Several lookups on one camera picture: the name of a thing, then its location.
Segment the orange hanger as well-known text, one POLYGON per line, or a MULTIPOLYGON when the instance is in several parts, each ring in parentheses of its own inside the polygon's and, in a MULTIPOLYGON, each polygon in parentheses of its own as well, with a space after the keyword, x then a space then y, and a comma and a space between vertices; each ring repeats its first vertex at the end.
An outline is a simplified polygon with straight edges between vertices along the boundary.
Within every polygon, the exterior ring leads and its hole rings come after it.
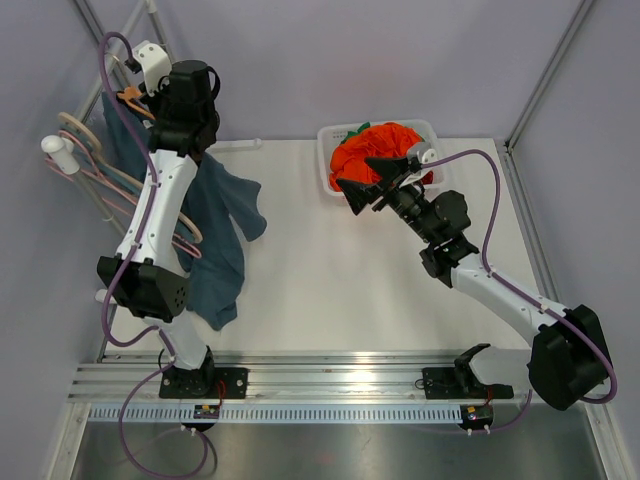
POLYGON ((149 120, 154 120, 154 115, 144 107, 140 101, 141 96, 141 91, 135 86, 127 86, 116 93, 116 98, 123 101, 129 109, 141 114, 149 120))

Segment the orange t shirt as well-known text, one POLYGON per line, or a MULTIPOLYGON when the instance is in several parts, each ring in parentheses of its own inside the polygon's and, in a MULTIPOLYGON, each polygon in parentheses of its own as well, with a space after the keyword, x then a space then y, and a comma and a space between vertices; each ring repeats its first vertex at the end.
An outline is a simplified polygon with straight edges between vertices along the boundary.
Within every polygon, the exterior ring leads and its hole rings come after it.
POLYGON ((399 158, 424 138, 414 129, 395 122, 371 125, 360 135, 340 143, 333 151, 328 184, 340 192, 336 180, 345 178, 361 183, 376 183, 379 177, 366 164, 367 157, 399 158))

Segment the blue hanger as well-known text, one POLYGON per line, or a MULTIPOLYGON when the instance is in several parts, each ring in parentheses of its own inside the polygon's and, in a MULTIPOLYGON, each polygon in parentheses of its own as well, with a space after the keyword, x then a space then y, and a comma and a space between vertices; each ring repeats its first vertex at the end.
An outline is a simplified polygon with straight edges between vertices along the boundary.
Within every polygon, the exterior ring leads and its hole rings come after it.
POLYGON ((122 191, 126 191, 128 195, 136 197, 140 195, 142 183, 129 174, 110 165, 103 155, 101 144, 94 145, 89 140, 63 129, 60 129, 58 134, 62 138, 71 141, 75 146, 79 147, 83 151, 83 155, 92 165, 93 170, 98 171, 98 176, 100 178, 106 179, 110 185, 116 186, 122 191))

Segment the white t shirt red print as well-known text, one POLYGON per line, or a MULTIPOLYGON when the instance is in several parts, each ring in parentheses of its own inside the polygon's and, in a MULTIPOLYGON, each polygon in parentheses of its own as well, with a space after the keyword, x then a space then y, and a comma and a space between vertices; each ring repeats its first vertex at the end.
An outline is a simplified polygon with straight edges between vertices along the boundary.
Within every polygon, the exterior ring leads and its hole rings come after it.
POLYGON ((421 179, 423 185, 439 185, 443 182, 444 177, 440 169, 433 169, 426 173, 421 179))

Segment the green t shirt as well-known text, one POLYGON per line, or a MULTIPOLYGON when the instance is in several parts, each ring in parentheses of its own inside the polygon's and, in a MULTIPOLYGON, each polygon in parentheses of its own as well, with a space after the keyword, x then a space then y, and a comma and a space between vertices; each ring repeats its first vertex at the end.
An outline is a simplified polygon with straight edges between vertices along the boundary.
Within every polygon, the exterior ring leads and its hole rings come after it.
POLYGON ((348 141, 350 138, 356 137, 371 127, 370 122, 365 122, 354 130, 349 130, 341 143, 348 141))

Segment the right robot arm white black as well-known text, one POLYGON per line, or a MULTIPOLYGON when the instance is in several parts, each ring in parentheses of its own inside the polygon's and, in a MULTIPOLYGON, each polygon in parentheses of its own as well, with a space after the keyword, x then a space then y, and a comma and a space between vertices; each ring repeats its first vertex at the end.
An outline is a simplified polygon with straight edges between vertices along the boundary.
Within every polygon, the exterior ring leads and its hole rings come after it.
POLYGON ((531 347, 527 365, 533 390, 549 406, 565 410, 578 401, 606 404, 618 379, 595 311, 568 308, 518 286, 493 267, 487 243, 476 247, 464 232, 471 225, 463 194, 448 190, 428 199, 418 158, 369 158, 379 180, 337 181, 355 214, 390 208, 425 243, 423 267, 434 279, 491 310, 531 347))

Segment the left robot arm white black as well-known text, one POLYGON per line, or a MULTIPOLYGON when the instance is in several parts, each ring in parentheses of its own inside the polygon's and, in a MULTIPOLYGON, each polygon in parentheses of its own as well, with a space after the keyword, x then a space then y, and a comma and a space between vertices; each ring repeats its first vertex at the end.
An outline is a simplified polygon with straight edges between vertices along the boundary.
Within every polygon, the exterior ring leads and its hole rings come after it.
POLYGON ((215 70, 199 60, 173 64, 147 87, 155 120, 148 140, 136 142, 147 163, 143 187, 116 254, 97 265, 106 297, 159 333, 170 358, 166 382, 180 381, 195 398, 214 390, 216 374, 211 351, 186 309, 188 274, 173 235, 202 156, 216 140, 219 89, 215 70))

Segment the beige hanger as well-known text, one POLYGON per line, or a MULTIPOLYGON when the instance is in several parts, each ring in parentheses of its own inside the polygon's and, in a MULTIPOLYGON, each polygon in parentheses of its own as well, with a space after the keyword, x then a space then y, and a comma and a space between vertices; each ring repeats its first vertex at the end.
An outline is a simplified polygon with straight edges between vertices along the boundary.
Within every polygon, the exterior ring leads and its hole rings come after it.
POLYGON ((110 165, 104 157, 100 140, 77 118, 66 112, 59 112, 57 117, 61 135, 77 145, 81 145, 85 157, 92 165, 94 176, 107 187, 119 193, 129 203, 136 204, 143 184, 110 165))

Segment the blue grey t shirt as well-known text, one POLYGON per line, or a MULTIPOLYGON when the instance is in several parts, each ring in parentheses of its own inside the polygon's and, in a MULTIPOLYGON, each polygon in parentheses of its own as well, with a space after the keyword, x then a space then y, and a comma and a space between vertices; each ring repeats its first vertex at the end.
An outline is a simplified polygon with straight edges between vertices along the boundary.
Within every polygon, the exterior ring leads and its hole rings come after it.
MULTIPOLYGON (((106 93, 102 94, 102 102, 114 151, 110 163, 143 183, 147 174, 145 156, 106 93)), ((231 174, 205 153, 181 207, 181 213, 203 235, 197 247, 201 258, 176 250, 182 268, 190 273, 186 307, 215 331, 237 318, 237 299, 245 281, 243 247, 234 223, 247 242, 258 239, 267 229, 267 220, 258 209, 260 190, 260 183, 231 174)))

